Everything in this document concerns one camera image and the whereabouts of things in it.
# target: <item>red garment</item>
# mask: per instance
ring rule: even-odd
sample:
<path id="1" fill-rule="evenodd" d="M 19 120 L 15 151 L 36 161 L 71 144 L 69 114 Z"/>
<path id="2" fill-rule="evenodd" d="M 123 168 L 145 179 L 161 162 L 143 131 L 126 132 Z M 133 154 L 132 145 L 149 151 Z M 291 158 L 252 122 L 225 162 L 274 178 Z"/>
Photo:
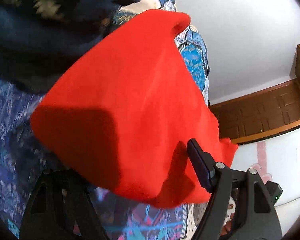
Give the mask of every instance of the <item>red garment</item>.
<path id="1" fill-rule="evenodd" d="M 82 56 L 31 116 L 35 136 L 92 184 L 156 207 L 202 203 L 187 156 L 195 138 L 230 166 L 237 145 L 219 140 L 175 46 L 189 16 L 148 10 Z"/>

